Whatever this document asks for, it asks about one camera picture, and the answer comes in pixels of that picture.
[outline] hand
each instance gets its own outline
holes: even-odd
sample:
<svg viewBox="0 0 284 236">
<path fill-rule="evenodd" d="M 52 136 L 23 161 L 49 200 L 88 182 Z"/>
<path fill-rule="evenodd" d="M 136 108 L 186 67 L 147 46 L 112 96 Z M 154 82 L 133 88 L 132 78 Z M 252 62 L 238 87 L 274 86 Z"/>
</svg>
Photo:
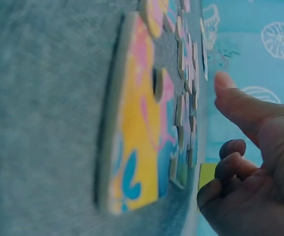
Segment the hand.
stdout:
<svg viewBox="0 0 284 236">
<path fill-rule="evenodd" d="M 244 94 L 226 73 L 215 77 L 220 112 L 261 150 L 258 168 L 243 140 L 225 143 L 215 179 L 198 193 L 200 211 L 220 236 L 284 236 L 284 105 Z"/>
</svg>

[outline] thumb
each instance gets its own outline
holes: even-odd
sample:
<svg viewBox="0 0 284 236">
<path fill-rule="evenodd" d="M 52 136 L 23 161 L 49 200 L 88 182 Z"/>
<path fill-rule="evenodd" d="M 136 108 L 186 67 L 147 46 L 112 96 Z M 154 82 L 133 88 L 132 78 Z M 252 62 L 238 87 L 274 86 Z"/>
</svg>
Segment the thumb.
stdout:
<svg viewBox="0 0 284 236">
<path fill-rule="evenodd" d="M 243 93 L 225 72 L 216 74 L 215 93 L 217 109 L 258 147 L 260 128 L 270 119 L 284 117 L 284 105 L 264 102 Z"/>
</svg>

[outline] seashell print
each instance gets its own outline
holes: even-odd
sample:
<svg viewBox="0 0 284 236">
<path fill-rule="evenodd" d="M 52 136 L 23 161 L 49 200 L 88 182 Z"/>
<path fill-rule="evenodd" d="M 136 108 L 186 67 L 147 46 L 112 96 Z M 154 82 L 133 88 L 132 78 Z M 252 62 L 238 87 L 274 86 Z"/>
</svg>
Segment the seashell print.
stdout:
<svg viewBox="0 0 284 236">
<path fill-rule="evenodd" d="M 212 50 L 217 40 L 218 24 L 221 20 L 217 5 L 212 4 L 203 9 L 204 28 L 206 33 L 206 48 Z"/>
<path fill-rule="evenodd" d="M 265 49 L 274 57 L 284 59 L 284 22 L 273 22 L 261 32 Z"/>
<path fill-rule="evenodd" d="M 242 91 L 246 94 L 251 95 L 252 97 L 255 97 L 265 102 L 272 102 L 277 104 L 281 103 L 280 99 L 267 88 L 262 88 L 259 86 L 251 86 L 242 89 Z"/>
</svg>

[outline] foam puzzle piece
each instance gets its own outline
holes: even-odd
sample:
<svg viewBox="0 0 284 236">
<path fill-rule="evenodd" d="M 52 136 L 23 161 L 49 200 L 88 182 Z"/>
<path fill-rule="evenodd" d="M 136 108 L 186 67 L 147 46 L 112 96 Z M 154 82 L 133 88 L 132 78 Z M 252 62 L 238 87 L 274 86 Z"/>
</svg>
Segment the foam puzzle piece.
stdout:
<svg viewBox="0 0 284 236">
<path fill-rule="evenodd" d="M 178 140 L 179 140 L 179 155 L 177 159 L 177 171 L 176 181 L 182 186 L 187 186 L 188 178 L 188 160 L 187 151 L 190 149 L 191 142 L 191 128 L 190 128 L 190 107 L 189 107 L 189 94 L 184 92 L 182 96 L 178 98 L 176 121 L 178 129 Z"/>
<path fill-rule="evenodd" d="M 167 12 L 168 0 L 142 0 L 141 17 L 154 38 L 159 38 L 163 32 L 164 13 Z"/>
<path fill-rule="evenodd" d="M 193 168 L 197 164 L 197 148 L 196 149 L 190 149 L 188 151 L 188 167 L 189 169 Z"/>
<path fill-rule="evenodd" d="M 192 62 L 195 70 L 195 79 L 198 78 L 199 62 L 198 62 L 198 47 L 197 43 L 192 43 Z"/>
<path fill-rule="evenodd" d="M 181 0 L 181 6 L 185 12 L 191 11 L 190 0 Z"/>
<path fill-rule="evenodd" d="M 192 48 L 192 40 L 191 35 L 187 33 L 187 56 L 188 56 L 188 70 L 189 70 L 189 79 L 195 79 L 195 68 L 193 63 L 193 48 Z"/>
<path fill-rule="evenodd" d="M 193 93 L 193 80 L 192 79 L 188 79 L 186 82 L 185 82 L 185 89 L 188 93 L 192 94 Z"/>
<path fill-rule="evenodd" d="M 206 51 L 206 36 L 205 36 L 205 28 L 203 24 L 202 18 L 200 18 L 200 28 L 201 28 L 201 41 L 202 41 L 202 52 L 203 52 L 203 71 L 204 77 L 208 80 L 208 66 L 207 66 L 207 51 Z"/>
<path fill-rule="evenodd" d="M 199 86 L 199 82 L 200 82 L 200 74 L 199 74 L 199 59 L 198 59 L 198 47 L 197 47 L 197 43 L 193 43 L 192 46 L 193 52 L 193 63 L 194 63 L 194 67 L 195 67 L 195 79 L 194 79 L 194 83 L 193 83 L 193 91 L 196 91 L 196 102 L 194 104 L 196 104 L 196 109 L 198 109 L 198 98 L 199 98 L 199 93 L 200 93 L 200 86 Z"/>
<path fill-rule="evenodd" d="M 177 160 L 176 181 L 184 188 L 188 181 L 187 144 L 183 126 L 178 126 L 179 155 Z"/>
<path fill-rule="evenodd" d="M 199 190 L 214 179 L 217 163 L 202 163 L 199 175 Z"/>
<path fill-rule="evenodd" d="M 138 12 L 124 21 L 117 51 L 113 88 L 108 94 L 100 151 L 99 206 L 122 214 L 165 195 L 171 153 L 179 153 L 172 126 L 174 87 L 160 71 L 154 96 L 154 44 Z"/>
<path fill-rule="evenodd" d="M 164 28 L 168 33 L 176 32 L 177 16 L 175 0 L 168 0 L 167 10 L 164 13 Z"/>
<path fill-rule="evenodd" d="M 184 110 L 185 110 L 185 98 L 183 95 L 180 95 L 177 99 L 177 109 L 176 109 L 176 118 L 175 124 L 177 126 L 183 126 L 184 124 Z"/>
</svg>

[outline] gray felt surface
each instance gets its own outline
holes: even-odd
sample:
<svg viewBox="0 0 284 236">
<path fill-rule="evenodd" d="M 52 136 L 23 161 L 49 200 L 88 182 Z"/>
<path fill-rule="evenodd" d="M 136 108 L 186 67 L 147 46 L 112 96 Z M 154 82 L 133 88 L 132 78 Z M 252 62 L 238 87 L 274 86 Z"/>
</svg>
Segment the gray felt surface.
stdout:
<svg viewBox="0 0 284 236">
<path fill-rule="evenodd" d="M 180 234 L 192 182 L 120 217 L 93 203 L 113 47 L 121 15 L 137 8 L 138 0 L 0 0 L 0 236 Z M 200 42 L 198 0 L 192 9 Z M 155 43 L 155 66 L 181 94 L 174 36 Z"/>
</svg>

